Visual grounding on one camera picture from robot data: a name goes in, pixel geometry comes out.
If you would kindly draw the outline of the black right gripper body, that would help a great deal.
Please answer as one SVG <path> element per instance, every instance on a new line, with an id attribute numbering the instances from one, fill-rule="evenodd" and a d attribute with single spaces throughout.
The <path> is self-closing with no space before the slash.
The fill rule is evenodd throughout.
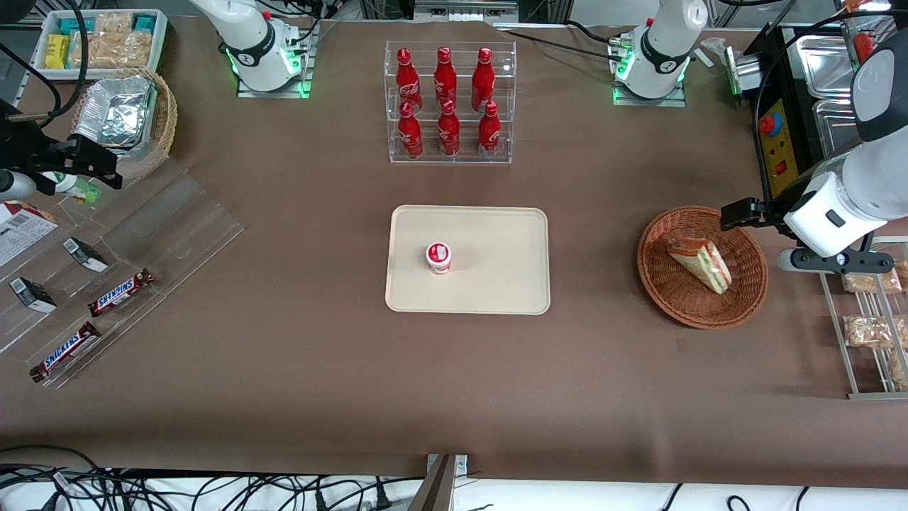
<path id="1" fill-rule="evenodd" d="M 1 101 L 1 197 L 55 195 L 57 182 L 45 173 L 65 171 L 68 141 L 45 135 L 33 121 L 9 120 L 19 113 L 8 101 Z"/>

